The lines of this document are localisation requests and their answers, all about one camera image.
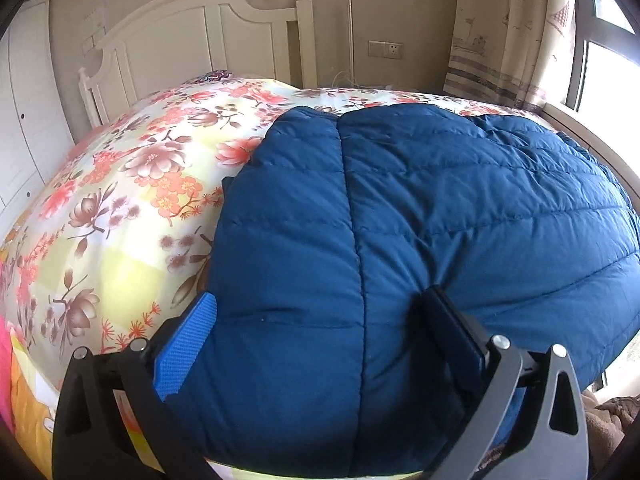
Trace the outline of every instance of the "wardrobe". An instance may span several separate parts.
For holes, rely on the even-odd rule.
[[[0,39],[0,245],[74,145],[51,63],[49,1],[26,2]]]

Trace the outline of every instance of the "beige wall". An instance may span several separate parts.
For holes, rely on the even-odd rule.
[[[89,74],[101,54],[82,55],[79,26],[95,7],[103,5],[107,30],[151,0],[52,0],[51,47],[60,97],[76,140],[89,131],[78,91],[78,69]],[[295,0],[248,0],[257,8],[292,7]],[[329,86],[348,70],[347,0],[314,0],[319,84]],[[356,76],[363,85],[387,85],[440,92],[449,59],[456,0],[353,0]],[[404,59],[367,57],[367,40],[404,43]]]

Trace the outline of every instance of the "headboard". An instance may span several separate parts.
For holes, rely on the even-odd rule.
[[[254,9],[246,0],[153,0],[98,42],[102,65],[94,76],[80,69],[92,126],[108,124],[147,95],[211,70],[291,83],[290,22],[298,24],[303,88],[315,88],[311,0],[274,10]]]

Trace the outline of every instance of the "wall socket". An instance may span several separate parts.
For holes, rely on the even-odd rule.
[[[403,56],[404,45],[402,43],[389,43],[388,41],[369,41],[369,57],[402,59]]]

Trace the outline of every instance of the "curtain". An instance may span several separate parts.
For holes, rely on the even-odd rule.
[[[447,94],[538,112],[563,100],[575,0],[458,0]]]

